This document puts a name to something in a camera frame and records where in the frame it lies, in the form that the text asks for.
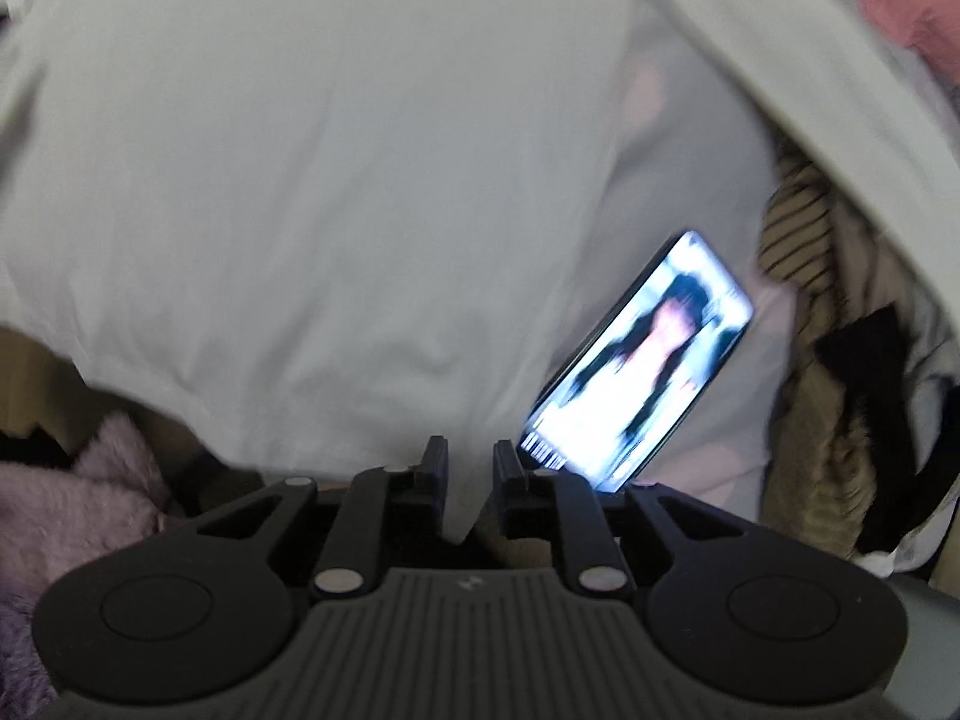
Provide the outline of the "white t-shirt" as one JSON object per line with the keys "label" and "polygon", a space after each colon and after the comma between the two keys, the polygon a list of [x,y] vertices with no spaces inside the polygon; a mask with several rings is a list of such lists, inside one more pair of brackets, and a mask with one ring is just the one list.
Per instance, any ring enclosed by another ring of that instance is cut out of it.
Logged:
{"label": "white t-shirt", "polygon": [[2,320],[236,465],[452,444],[490,492],[599,260],[662,26],[947,312],[958,154],[838,0],[2,0]]}

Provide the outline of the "smartphone with lit screen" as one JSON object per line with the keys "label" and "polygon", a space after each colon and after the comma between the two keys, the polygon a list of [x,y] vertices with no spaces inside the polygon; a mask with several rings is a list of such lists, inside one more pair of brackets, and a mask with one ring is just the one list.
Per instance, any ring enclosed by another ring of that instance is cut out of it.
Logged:
{"label": "smartphone with lit screen", "polygon": [[754,318],[697,231],[675,234],[537,398],[519,439],[532,468],[597,493],[631,483],[713,382]]}

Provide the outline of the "brown striped garment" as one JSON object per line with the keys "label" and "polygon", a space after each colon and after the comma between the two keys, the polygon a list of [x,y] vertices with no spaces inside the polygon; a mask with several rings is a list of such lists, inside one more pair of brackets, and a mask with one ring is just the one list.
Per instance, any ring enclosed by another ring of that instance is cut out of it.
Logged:
{"label": "brown striped garment", "polygon": [[761,273],[796,293],[770,422],[766,527],[841,559],[882,550],[880,516],[918,470],[905,374],[911,280],[854,203],[779,135]]}

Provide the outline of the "pink fluffy rug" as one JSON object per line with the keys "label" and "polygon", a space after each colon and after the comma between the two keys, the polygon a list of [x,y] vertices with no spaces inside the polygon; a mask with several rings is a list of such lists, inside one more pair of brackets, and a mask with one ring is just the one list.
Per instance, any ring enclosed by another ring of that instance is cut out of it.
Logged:
{"label": "pink fluffy rug", "polygon": [[2,437],[2,715],[55,697],[32,643],[32,612],[57,578],[160,532],[167,488],[137,427],[108,416],[71,455],[41,427]]}

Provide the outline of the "grey and black garment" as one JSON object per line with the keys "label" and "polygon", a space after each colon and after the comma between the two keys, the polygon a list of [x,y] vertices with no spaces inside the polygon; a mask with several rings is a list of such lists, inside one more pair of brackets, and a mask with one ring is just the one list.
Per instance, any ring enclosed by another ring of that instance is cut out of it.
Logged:
{"label": "grey and black garment", "polygon": [[889,577],[924,566],[958,502],[958,341],[915,284],[814,344],[866,429],[874,497],[854,561]]}

